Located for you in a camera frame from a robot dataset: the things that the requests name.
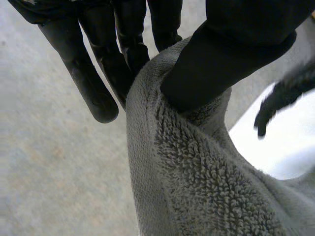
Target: terry cloth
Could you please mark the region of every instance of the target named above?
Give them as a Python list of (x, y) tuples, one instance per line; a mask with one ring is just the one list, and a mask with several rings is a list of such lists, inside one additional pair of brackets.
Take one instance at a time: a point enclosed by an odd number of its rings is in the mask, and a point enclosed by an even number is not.
[(224, 125), (230, 88), (187, 114), (167, 103), (161, 82), (188, 41), (147, 63), (126, 101), (140, 234), (314, 236), (315, 167), (283, 181), (248, 163)]

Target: gray floor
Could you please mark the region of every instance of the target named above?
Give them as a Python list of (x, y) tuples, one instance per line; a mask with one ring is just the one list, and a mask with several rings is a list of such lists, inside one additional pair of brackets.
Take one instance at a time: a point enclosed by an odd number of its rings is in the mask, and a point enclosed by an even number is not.
[[(136, 235), (125, 114), (97, 123), (38, 28), (7, 1), (0, 7), (1, 235)], [(180, 35), (204, 19), (204, 0), (185, 0)], [(145, 32), (154, 56), (149, 13)], [(307, 21), (298, 33), (284, 57), (234, 86), (228, 127), (268, 84), (315, 54), (314, 25)]]

